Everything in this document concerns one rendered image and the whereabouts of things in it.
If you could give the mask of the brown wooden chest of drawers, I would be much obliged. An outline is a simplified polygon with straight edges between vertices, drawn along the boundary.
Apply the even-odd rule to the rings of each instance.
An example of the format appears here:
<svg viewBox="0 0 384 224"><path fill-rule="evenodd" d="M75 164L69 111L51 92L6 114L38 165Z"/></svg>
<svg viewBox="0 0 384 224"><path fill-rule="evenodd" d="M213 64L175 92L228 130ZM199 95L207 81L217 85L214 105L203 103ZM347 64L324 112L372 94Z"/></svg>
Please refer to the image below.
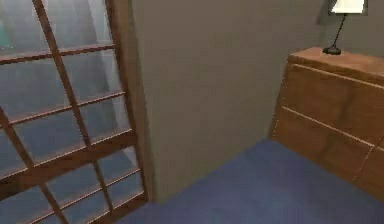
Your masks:
<svg viewBox="0 0 384 224"><path fill-rule="evenodd" d="M289 54L269 138L384 202L384 57Z"/></svg>

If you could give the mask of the brown wooden framed window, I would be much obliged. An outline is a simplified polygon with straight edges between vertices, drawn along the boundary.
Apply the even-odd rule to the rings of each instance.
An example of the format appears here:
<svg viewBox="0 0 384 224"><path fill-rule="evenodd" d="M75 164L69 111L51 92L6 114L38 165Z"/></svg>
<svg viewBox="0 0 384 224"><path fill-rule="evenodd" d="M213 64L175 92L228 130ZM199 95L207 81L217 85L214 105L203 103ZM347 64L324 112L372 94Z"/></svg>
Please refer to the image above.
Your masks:
<svg viewBox="0 0 384 224"><path fill-rule="evenodd" d="M146 199L116 0L0 0L0 224L110 224Z"/></svg>

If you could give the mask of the black lamp with white shade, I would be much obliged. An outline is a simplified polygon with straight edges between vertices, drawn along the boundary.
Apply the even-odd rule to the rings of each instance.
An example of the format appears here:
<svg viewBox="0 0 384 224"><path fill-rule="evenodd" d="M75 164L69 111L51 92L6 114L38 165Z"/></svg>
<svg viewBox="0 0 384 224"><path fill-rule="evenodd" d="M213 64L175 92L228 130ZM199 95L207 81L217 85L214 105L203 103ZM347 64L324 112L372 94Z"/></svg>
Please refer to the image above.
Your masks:
<svg viewBox="0 0 384 224"><path fill-rule="evenodd" d="M342 19L339 24L337 33L332 44L322 50L327 55L340 55L341 49L337 47L337 41L342 32L345 20L349 14L363 14L366 11L366 0L331 0L327 12L330 15L341 15Z"/></svg>

